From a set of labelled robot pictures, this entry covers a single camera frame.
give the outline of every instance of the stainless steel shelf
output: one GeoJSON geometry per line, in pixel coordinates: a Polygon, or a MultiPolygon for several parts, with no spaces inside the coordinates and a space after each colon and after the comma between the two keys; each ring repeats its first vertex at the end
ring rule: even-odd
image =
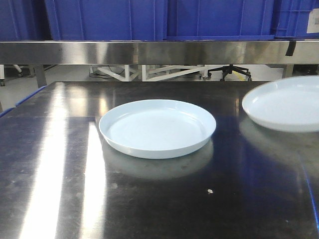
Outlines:
{"type": "Polygon", "coordinates": [[[317,64],[319,40],[0,42],[0,64],[317,64]]]}

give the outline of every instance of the blue plastic crate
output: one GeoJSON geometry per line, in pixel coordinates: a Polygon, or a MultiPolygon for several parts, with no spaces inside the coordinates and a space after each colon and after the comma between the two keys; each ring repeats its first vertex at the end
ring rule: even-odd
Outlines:
{"type": "Polygon", "coordinates": [[[46,0],[55,40],[163,40],[167,0],[46,0]]]}
{"type": "Polygon", "coordinates": [[[43,0],[0,0],[0,41],[46,39],[50,29],[43,0]]]}
{"type": "Polygon", "coordinates": [[[319,8],[319,0],[275,0],[272,33],[278,38],[319,38],[319,31],[307,33],[309,15],[315,8],[319,8]]]}
{"type": "Polygon", "coordinates": [[[167,40],[267,40],[274,0],[168,0],[167,40]]]}

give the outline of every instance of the chair base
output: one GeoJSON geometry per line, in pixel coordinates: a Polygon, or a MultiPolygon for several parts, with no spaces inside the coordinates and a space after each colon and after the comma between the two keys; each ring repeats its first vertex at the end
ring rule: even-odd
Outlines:
{"type": "Polygon", "coordinates": [[[247,80],[248,81],[252,81],[249,69],[244,68],[244,67],[234,66],[232,64],[230,64],[229,66],[223,66],[223,67],[219,67],[219,68],[215,68],[215,69],[209,70],[208,71],[209,75],[211,75],[211,73],[210,73],[211,71],[222,71],[223,72],[223,77],[220,79],[220,81],[225,81],[225,77],[228,74],[232,74],[233,71],[247,76],[247,80]]]}

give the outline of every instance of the stainless steel table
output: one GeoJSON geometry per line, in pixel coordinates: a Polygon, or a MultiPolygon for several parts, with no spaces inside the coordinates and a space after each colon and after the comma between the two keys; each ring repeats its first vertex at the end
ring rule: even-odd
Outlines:
{"type": "Polygon", "coordinates": [[[51,84],[0,119],[0,238],[317,239],[319,135],[252,123],[241,100],[260,84],[51,84]],[[158,98],[211,112],[211,141],[146,160],[102,140],[108,110],[158,98]]]}

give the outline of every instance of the plate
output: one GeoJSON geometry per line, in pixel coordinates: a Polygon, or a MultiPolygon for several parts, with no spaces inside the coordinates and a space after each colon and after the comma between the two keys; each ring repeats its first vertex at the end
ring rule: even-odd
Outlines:
{"type": "Polygon", "coordinates": [[[286,132],[319,131],[319,77],[302,76],[266,83],[242,101],[257,124],[286,132]]]}
{"type": "Polygon", "coordinates": [[[203,147],[216,129],[203,108],[174,100],[144,100],[108,111],[99,122],[106,142],[134,157],[163,159],[203,147]]]}

